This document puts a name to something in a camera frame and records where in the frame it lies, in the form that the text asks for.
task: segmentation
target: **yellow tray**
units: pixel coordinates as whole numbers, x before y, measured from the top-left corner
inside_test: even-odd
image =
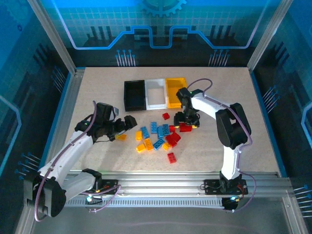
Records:
[[[176,96],[179,89],[187,87],[184,77],[166,78],[168,108],[181,108],[181,102]]]

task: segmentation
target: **blue lego brick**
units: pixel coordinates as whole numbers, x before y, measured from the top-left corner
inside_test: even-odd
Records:
[[[165,141],[163,140],[163,138],[160,138],[158,141],[156,141],[153,144],[154,149],[158,150],[162,146],[163,143],[165,143]]]
[[[159,127],[157,127],[157,135],[158,135],[158,139],[164,137],[164,132],[163,132],[162,125],[160,125]]]
[[[150,134],[148,133],[147,127],[141,127],[141,131],[143,134],[143,139],[147,139],[150,137]]]
[[[151,133],[157,133],[157,123],[156,122],[151,122]]]
[[[164,136],[170,135],[169,124],[163,124],[162,125],[162,130],[164,132]]]

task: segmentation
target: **beige work surface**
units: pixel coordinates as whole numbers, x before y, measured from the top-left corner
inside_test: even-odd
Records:
[[[210,78],[214,84],[208,95],[227,103],[240,103],[252,129],[253,145],[245,149],[241,156],[240,168],[244,171],[276,172],[277,163],[267,134],[266,126],[254,92],[247,68],[209,67],[129,67],[129,68],[86,68],[67,140],[76,124],[93,113],[92,100],[111,104],[119,109],[119,117],[132,115],[137,126],[126,132],[125,141],[99,142],[92,146],[73,169],[91,168],[99,171],[220,171],[223,163],[223,145],[220,143],[216,122],[210,116],[200,113],[200,127],[190,133],[180,133],[181,140],[170,152],[174,152],[177,162],[170,164],[167,153],[158,151],[137,153],[135,133],[150,123],[173,124],[173,117],[180,109],[125,112],[123,86],[126,80],[185,77],[188,84],[199,78]],[[208,81],[200,81],[191,89],[204,89]],[[162,114],[168,112],[169,120]],[[152,143],[157,135],[150,134]]]

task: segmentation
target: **red lego brick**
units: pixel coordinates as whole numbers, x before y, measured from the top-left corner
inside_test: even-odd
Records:
[[[168,159],[169,159],[170,164],[175,163],[176,162],[175,154],[174,153],[169,153],[168,154]]]
[[[170,131],[171,133],[174,133],[174,132],[176,131],[176,127],[173,126],[173,125],[169,125],[169,131]]]
[[[162,117],[164,118],[164,120],[167,120],[170,118],[170,115],[168,113],[164,113],[162,114]]]
[[[178,133],[172,133],[171,137],[173,138],[173,140],[175,140],[177,143],[179,140],[181,140],[181,137]]]
[[[185,123],[180,124],[180,132],[191,132],[192,131],[192,126],[191,125],[186,125]]]
[[[176,146],[176,141],[172,138],[171,135],[167,135],[165,138],[172,148]]]

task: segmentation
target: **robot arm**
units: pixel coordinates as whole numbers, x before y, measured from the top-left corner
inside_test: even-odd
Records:
[[[47,176],[40,193],[38,211],[47,216],[55,217],[63,209],[67,200],[85,191],[101,190],[104,187],[102,175],[91,169],[85,169],[78,176],[64,180],[73,165],[99,137],[106,135],[110,141],[113,141],[115,140],[115,135],[120,135],[137,125],[135,118],[132,116],[126,116],[125,121],[122,121],[120,118],[115,120],[116,116],[118,116],[117,108],[108,104],[98,103],[95,121],[88,132],[72,143],[74,139],[90,126],[91,123],[88,121],[88,118],[93,117],[92,115],[89,115],[77,124],[70,140],[51,161],[40,168],[38,172],[31,172],[26,175],[24,180],[25,205],[34,207],[39,184],[48,170],[51,169],[52,163],[68,145],[71,145],[71,147],[61,155]]]
[[[223,166],[220,171],[221,190],[227,193],[233,188],[236,189],[238,182],[241,180],[241,173],[238,169],[239,149],[247,142],[248,138],[240,124],[234,121],[235,117],[224,106],[229,106],[235,111],[249,134],[251,134],[251,129],[242,106],[238,103],[229,105],[217,100],[212,101],[214,100],[213,98],[209,96],[204,97],[203,91],[199,89],[189,92],[187,88],[182,88],[178,91],[177,97],[182,104],[183,112],[178,112],[175,115],[175,126],[178,126],[180,122],[184,122],[199,127],[198,111],[202,111],[216,120],[218,136],[224,146]]]

